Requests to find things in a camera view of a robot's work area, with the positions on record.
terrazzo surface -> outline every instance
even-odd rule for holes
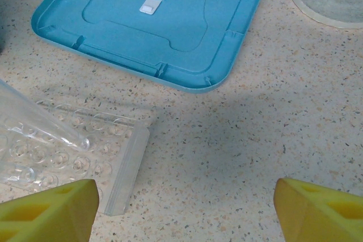
[[[226,82],[193,95],[44,43],[29,26],[41,1],[0,0],[0,78],[151,123],[126,214],[98,214],[90,241],[283,242],[278,178],[363,194],[362,30],[261,0]],[[1,201],[25,194],[0,185]]]

clear plastic tray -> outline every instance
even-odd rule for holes
[[[0,182],[38,192],[74,180],[95,179],[98,211],[123,214],[149,139],[146,126],[131,118],[51,100],[37,104],[86,135],[90,148],[77,151],[38,131],[22,134],[0,128]]]

